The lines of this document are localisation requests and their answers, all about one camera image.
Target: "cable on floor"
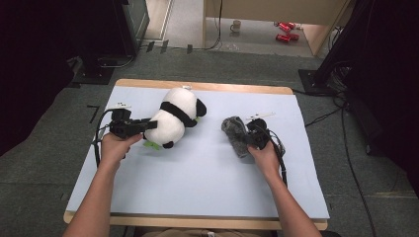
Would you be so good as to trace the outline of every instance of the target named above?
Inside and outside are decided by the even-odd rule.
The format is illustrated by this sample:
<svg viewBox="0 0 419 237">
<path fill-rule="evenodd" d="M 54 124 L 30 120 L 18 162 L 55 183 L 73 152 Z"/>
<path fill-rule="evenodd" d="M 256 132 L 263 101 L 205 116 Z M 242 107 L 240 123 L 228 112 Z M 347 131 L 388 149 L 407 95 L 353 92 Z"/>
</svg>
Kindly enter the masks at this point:
<svg viewBox="0 0 419 237">
<path fill-rule="evenodd" d="M 348 139 L 347 139 L 347 136 L 346 136 L 344 113 L 345 113 L 345 110 L 342 110 L 341 120 L 342 120 L 343 140 L 344 140 L 344 143 L 345 143 L 346 157 L 347 157 L 347 160 L 348 160 L 349 168 L 351 169 L 352 177 L 354 178 L 355 184 L 357 185 L 357 188 L 358 188 L 358 192 L 360 193 L 361 199 L 363 201 L 364 208 L 367 212 L 367 216 L 368 216 L 368 220 L 370 222 L 370 227 L 371 227 L 371 230 L 373 232 L 373 236 L 377 237 L 376 228 L 375 228 L 374 223 L 373 223 L 373 218 L 371 216 L 370 209 L 368 208 L 367 201 L 364 197 L 364 192 L 361 189 L 360 182 L 358 181 L 358 178 L 355 174 L 354 167 L 352 165 L 352 161 L 351 161 L 351 158 L 349 156 Z"/>
</svg>

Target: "forearm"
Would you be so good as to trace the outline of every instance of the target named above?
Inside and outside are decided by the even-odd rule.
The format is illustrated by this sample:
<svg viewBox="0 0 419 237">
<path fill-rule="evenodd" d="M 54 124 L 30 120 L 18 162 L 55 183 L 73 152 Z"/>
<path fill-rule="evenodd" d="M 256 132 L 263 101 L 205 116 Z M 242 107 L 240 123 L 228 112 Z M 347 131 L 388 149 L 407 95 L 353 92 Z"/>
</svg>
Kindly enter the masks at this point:
<svg viewBox="0 0 419 237">
<path fill-rule="evenodd" d="M 277 206 L 284 235 L 287 237 L 321 236 L 312 220 L 293 198 L 281 177 L 272 176 L 267 178 L 267 181 Z"/>
<path fill-rule="evenodd" d="M 98 169 L 64 236 L 109 235 L 111 199 L 117 169 L 106 165 Z"/>
</svg>

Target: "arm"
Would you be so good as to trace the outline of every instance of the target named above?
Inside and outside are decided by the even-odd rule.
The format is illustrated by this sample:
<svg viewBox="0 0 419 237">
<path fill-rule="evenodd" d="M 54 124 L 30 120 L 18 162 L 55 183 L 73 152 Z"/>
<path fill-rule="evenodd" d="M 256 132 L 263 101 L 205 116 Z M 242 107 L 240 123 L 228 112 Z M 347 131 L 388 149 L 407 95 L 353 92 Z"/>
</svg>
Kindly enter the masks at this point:
<svg viewBox="0 0 419 237">
<path fill-rule="evenodd" d="M 63 236 L 108 236 L 114 178 L 129 147 L 142 135 L 121 140 L 108 133 L 102 140 L 101 163 L 89 190 Z"/>
<path fill-rule="evenodd" d="M 280 164 L 272 142 L 268 142 L 263 150 L 258 150 L 253 146 L 248 146 L 248 150 L 255 158 L 256 164 L 271 188 L 284 235 L 288 237 L 321 236 L 284 184 L 279 174 Z"/>
</svg>

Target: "black wall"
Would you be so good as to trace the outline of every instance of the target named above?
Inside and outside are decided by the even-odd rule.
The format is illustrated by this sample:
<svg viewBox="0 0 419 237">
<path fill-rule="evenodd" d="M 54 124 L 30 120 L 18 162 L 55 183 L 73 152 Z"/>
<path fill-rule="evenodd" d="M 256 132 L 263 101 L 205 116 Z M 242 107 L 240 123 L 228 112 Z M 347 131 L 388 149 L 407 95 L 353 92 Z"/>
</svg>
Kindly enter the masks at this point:
<svg viewBox="0 0 419 237">
<path fill-rule="evenodd" d="M 345 84 L 381 133 L 371 141 L 404 169 L 419 194 L 419 6 L 376 0 L 365 40 Z"/>
<path fill-rule="evenodd" d="M 0 156 L 25 140 L 73 77 L 54 1 L 0 3 Z"/>
</svg>

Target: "red object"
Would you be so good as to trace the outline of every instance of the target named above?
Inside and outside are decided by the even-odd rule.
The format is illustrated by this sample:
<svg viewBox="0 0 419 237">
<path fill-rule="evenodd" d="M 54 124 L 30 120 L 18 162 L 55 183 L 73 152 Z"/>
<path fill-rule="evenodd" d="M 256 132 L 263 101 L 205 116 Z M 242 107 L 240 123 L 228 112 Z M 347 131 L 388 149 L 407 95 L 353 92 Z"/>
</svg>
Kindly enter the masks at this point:
<svg viewBox="0 0 419 237">
<path fill-rule="evenodd" d="M 278 23 L 278 27 L 286 33 L 289 33 L 291 31 L 291 28 L 287 26 L 287 24 L 285 23 Z"/>
<path fill-rule="evenodd" d="M 287 34 L 287 36 L 288 36 L 291 40 L 298 40 L 298 39 L 299 39 L 299 35 L 298 35 L 298 34 Z"/>
<path fill-rule="evenodd" d="M 291 30 L 293 30 L 295 28 L 294 23 L 284 23 L 284 24 L 287 25 Z"/>
<path fill-rule="evenodd" d="M 289 42 L 290 39 L 291 39 L 290 37 L 283 36 L 283 35 L 280 35 L 280 34 L 277 34 L 277 37 L 276 37 L 276 40 L 283 41 L 283 42 Z"/>
</svg>

